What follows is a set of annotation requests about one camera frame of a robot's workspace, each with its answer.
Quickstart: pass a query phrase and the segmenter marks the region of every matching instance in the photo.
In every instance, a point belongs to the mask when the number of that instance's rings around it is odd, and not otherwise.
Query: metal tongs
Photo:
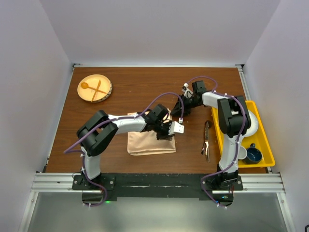
[[[210,157],[209,157],[209,128],[211,127],[212,122],[207,120],[205,122],[205,129],[204,129],[204,144],[201,150],[201,154],[205,154],[206,160],[209,163]]]

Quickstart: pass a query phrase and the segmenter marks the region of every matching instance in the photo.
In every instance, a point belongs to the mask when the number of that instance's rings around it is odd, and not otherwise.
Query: table
[[[89,103],[79,98],[77,86],[88,75],[102,74],[113,84],[111,96],[100,103]],[[142,111],[156,96],[164,92],[181,93],[185,82],[192,77],[206,75],[217,80],[218,92],[244,95],[237,68],[195,67],[77,67],[74,69],[60,123],[56,132],[48,173],[73,173],[81,168],[78,153],[63,154],[77,141],[77,130],[98,110],[107,114],[126,115]],[[207,89],[214,84],[204,80]],[[156,103],[172,109],[177,97],[167,95]],[[204,123],[211,120],[210,107],[192,109],[183,120],[184,134],[176,134],[176,153],[132,156],[127,153],[127,134],[113,138],[101,155],[101,171],[105,173],[213,173],[220,160],[215,128],[210,128],[210,163],[200,154]],[[240,169],[240,173],[265,173],[265,168]]]

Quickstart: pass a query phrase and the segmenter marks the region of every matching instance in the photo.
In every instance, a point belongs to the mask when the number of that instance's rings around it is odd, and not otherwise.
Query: yellow bin
[[[261,122],[261,118],[257,111],[255,102],[246,101],[246,104],[247,104],[248,110],[250,110],[256,116],[259,122],[259,128],[254,135],[244,138],[242,140],[241,145],[245,148],[248,148],[250,147],[250,144],[254,143],[255,147],[262,152],[263,158],[257,164],[246,164],[244,161],[238,160],[238,167],[239,168],[273,167],[275,166],[275,159],[271,152],[271,149],[270,149],[270,146],[269,146],[262,122]],[[219,128],[218,110],[215,108],[212,108],[211,111],[212,111],[214,125],[216,128],[220,154],[222,155],[224,136]]]

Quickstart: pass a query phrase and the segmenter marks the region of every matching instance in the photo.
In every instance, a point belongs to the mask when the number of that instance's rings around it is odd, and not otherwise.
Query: robotic arm
[[[139,113],[131,116],[113,116],[106,114],[103,110],[96,112],[77,131],[77,137],[80,139],[99,123],[110,120],[102,126],[102,131],[95,130],[82,141],[82,151],[85,153],[85,169],[89,179],[92,180],[100,175],[100,155],[117,134],[130,131],[155,131],[157,139],[160,140],[171,139],[174,133],[183,133],[183,125],[166,119],[168,113],[168,109],[161,104],[139,117]]]
[[[185,83],[183,86],[183,94],[180,95],[184,103],[184,115],[191,113],[191,109],[200,105],[211,106],[218,109],[219,115],[219,126],[220,130],[224,134],[224,146],[222,151],[222,157],[218,165],[218,171],[226,169],[231,165],[236,152],[236,138],[243,122],[243,115],[241,113],[239,105],[231,98],[220,96],[216,93],[212,93],[206,90],[203,81],[196,81],[192,83],[191,91],[188,88],[188,84]],[[241,103],[245,110],[246,124],[242,131],[239,144],[241,144],[247,129],[251,126],[251,119],[249,116],[248,108],[245,103],[243,96],[236,96],[236,99]],[[177,101],[171,114],[173,116],[179,115],[181,112],[181,104]],[[215,188],[230,185],[236,181],[238,176],[238,162],[234,162],[232,167],[226,170],[224,173],[215,177]]]

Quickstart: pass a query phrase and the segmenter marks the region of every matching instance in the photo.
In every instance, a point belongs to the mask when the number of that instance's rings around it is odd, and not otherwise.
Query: gray floor
[[[227,209],[211,201],[119,198],[88,208],[80,193],[40,193],[30,232],[285,232],[276,194],[238,193]]]

